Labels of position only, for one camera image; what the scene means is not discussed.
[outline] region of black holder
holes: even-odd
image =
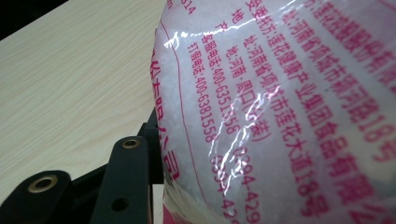
[[[0,223],[152,223],[152,185],[163,184],[155,110],[108,164],[75,180],[64,171],[25,179],[0,207]]]

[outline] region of wooden table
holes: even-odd
[[[164,4],[70,0],[0,42],[0,202],[44,170],[84,175],[137,134],[154,107],[149,65]],[[155,194],[159,223],[161,187]]]

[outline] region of dark background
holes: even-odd
[[[67,0],[0,0],[0,40],[65,2]]]

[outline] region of plastic bag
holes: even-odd
[[[395,223],[396,4],[168,0],[150,74],[177,223]]]

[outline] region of wood grain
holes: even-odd
[[[149,63],[163,6],[70,0],[0,42],[0,202],[40,171],[86,174],[137,134],[154,107]]]

